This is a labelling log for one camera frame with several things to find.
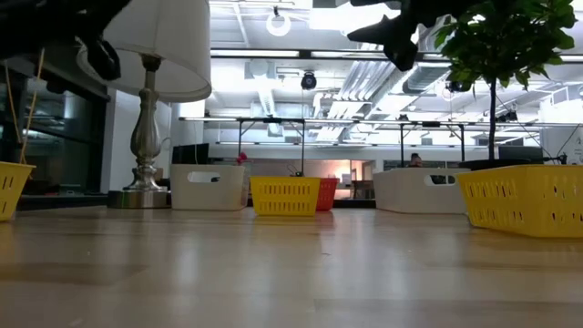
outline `white plastic bin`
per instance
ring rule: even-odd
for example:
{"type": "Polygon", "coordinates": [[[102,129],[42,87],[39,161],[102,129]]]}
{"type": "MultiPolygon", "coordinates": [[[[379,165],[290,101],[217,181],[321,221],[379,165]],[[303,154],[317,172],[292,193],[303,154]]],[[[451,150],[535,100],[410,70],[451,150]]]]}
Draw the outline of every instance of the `white plastic bin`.
{"type": "Polygon", "coordinates": [[[173,164],[172,209],[241,210],[247,206],[248,179],[242,166],[173,164]]]}
{"type": "Polygon", "coordinates": [[[392,169],[374,174],[376,208],[409,214],[465,214],[455,174],[468,169],[392,169]],[[434,184],[431,176],[454,177],[453,184],[434,184]]]}

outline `security camera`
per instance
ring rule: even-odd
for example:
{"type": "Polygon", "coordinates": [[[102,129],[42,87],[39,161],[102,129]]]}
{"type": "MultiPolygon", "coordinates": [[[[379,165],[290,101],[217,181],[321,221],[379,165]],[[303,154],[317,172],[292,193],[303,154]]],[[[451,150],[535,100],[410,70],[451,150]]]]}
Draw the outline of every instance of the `security camera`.
{"type": "Polygon", "coordinates": [[[303,73],[302,89],[313,90],[316,88],[317,84],[318,84],[318,81],[316,80],[316,77],[313,75],[313,72],[303,73]]]}
{"type": "Polygon", "coordinates": [[[445,86],[451,93],[467,92],[470,90],[471,86],[464,86],[463,83],[457,81],[451,81],[445,86]]]}

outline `window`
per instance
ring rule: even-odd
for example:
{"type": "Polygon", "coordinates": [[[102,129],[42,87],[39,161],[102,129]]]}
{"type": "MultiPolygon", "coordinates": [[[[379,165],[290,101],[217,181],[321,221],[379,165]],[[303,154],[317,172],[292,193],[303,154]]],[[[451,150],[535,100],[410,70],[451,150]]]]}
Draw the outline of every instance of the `window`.
{"type": "MultiPolygon", "coordinates": [[[[511,138],[495,138],[495,141],[501,142],[501,141],[506,141],[509,139],[511,139],[511,138]]],[[[487,146],[488,145],[487,138],[480,138],[480,139],[477,139],[476,141],[477,141],[477,146],[487,146]]],[[[516,139],[516,140],[508,141],[505,145],[507,145],[507,146],[524,146],[525,140],[523,138],[516,139]]]]}
{"type": "MultiPolygon", "coordinates": [[[[32,98],[36,106],[31,117],[26,146],[26,163],[35,165],[25,194],[63,195],[98,192],[106,102],[87,99],[68,91],[68,85],[47,89],[47,82],[18,73],[10,75],[15,100],[16,124],[25,135],[32,98]]],[[[9,109],[5,85],[0,86],[0,160],[18,161],[15,122],[9,109]]]]}

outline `yellow plastic basket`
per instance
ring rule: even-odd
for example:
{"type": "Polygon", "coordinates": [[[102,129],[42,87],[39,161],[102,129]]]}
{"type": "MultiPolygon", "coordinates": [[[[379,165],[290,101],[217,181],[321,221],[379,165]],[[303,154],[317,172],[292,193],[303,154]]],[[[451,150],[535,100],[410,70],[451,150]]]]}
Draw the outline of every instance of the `yellow plastic basket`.
{"type": "Polygon", "coordinates": [[[0,221],[12,218],[34,166],[0,162],[0,221]]]}
{"type": "Polygon", "coordinates": [[[525,165],[458,175],[476,227],[583,237],[583,167],[525,165]]]}
{"type": "Polygon", "coordinates": [[[319,178],[251,177],[253,208],[259,215],[313,216],[319,178]]]}

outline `bin handle hole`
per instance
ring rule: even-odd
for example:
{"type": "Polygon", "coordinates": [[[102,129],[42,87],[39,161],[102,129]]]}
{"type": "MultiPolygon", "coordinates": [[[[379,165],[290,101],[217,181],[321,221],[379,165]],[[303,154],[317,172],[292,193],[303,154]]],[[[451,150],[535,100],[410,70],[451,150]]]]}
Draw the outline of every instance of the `bin handle hole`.
{"type": "Polygon", "coordinates": [[[215,183],[220,182],[219,172],[197,172],[193,171],[187,176],[187,180],[192,183],[215,183]]]}

